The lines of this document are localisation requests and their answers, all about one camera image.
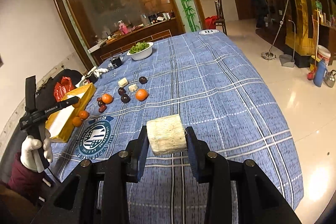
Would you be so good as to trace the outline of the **maroon left sleeve forearm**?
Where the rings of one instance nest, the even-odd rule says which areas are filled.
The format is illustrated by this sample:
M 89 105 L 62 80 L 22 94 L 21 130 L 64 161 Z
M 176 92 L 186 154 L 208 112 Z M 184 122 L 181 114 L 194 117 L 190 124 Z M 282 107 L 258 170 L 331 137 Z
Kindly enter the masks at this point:
M 6 183 L 6 187 L 35 205 L 41 193 L 44 177 L 44 172 L 38 173 L 26 168 L 21 163 L 21 153 L 17 152 L 14 156 L 11 176 Z

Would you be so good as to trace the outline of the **left white gloved hand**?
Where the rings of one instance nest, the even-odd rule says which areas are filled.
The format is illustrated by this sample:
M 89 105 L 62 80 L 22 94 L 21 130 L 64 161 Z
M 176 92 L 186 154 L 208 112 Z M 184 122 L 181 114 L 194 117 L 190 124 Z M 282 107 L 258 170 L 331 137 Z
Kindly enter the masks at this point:
M 45 159 L 48 163 L 52 163 L 53 153 L 50 136 L 48 129 L 45 129 L 44 141 L 35 139 L 32 135 L 26 137 L 21 147 L 20 160 L 23 166 L 33 172 L 42 173 L 46 169 L 42 160 Z

